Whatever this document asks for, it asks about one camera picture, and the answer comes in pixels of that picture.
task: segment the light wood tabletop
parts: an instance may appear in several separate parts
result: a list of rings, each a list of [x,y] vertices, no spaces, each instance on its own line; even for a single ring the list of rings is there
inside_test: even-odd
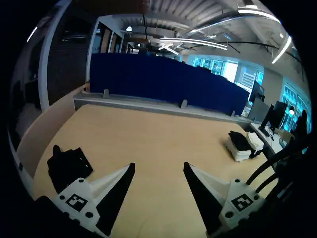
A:
[[[229,131],[245,134],[235,123],[84,105],[43,153],[33,198],[57,195],[47,166],[53,146],[63,151],[81,147],[94,169],[89,181],[135,163],[112,237],[205,237],[206,228],[183,173],[184,162],[226,181],[246,181],[266,161],[261,154],[234,162],[223,145]],[[256,188],[271,174],[270,167],[251,186]],[[269,184],[261,195],[266,196],[275,184]]]

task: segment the stack of folded towels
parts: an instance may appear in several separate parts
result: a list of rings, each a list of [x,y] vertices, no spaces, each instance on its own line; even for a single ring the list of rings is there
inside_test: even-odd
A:
[[[230,131],[228,140],[225,143],[228,150],[232,153],[236,162],[248,159],[250,156],[258,155],[263,149],[264,143],[258,138],[256,133],[247,133],[245,137],[239,132]]]
[[[263,150],[264,143],[263,141],[260,140],[260,138],[257,136],[255,132],[254,133],[247,132],[246,140],[249,142],[252,149],[255,150],[255,153],[258,150]]]

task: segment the office desk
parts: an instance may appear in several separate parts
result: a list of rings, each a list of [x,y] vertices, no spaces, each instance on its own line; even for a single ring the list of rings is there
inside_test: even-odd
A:
[[[55,144],[62,150],[81,147],[94,172],[93,181],[134,162],[136,172],[112,230],[112,237],[206,237],[206,228],[183,173],[189,162],[226,181],[247,178],[266,161],[263,154],[234,162],[223,143],[235,123],[82,106],[57,132],[34,177],[34,198],[56,196],[47,160]],[[268,168],[253,183],[273,173]],[[268,194],[270,184],[262,195]]]
[[[255,132],[257,133],[257,135],[264,140],[264,143],[269,147],[269,149],[271,150],[271,152],[273,154],[276,154],[277,152],[280,152],[283,147],[280,145],[280,137],[278,134],[273,135],[273,139],[271,139],[271,137],[267,137],[265,134],[263,134],[263,132],[261,132],[259,130],[260,124],[255,124],[255,123],[251,123],[251,128],[255,130]]]

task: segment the blue fabric divider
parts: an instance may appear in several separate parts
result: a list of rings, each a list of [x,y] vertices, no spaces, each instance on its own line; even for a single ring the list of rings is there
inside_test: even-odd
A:
[[[221,76],[172,59],[92,54],[90,90],[179,103],[241,115],[249,93]]]

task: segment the black garment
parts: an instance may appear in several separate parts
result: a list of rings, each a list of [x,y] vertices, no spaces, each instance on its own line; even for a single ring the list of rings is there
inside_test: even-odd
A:
[[[241,133],[235,132],[235,131],[230,131],[229,132],[229,136],[230,136],[230,139],[231,139],[232,143],[237,148],[237,150],[239,150],[239,151],[250,150],[251,151],[250,158],[254,158],[257,155],[261,154],[261,152],[262,152],[261,150],[258,150],[255,153],[255,150],[251,147],[251,145],[249,144],[248,140]]]
[[[54,145],[53,156],[47,161],[50,175],[57,193],[78,178],[87,178],[93,171],[80,148],[61,152],[59,146]]]
[[[307,135],[307,121],[305,117],[300,116],[298,118],[297,126],[291,133],[295,136],[295,140],[303,138],[305,135]]]

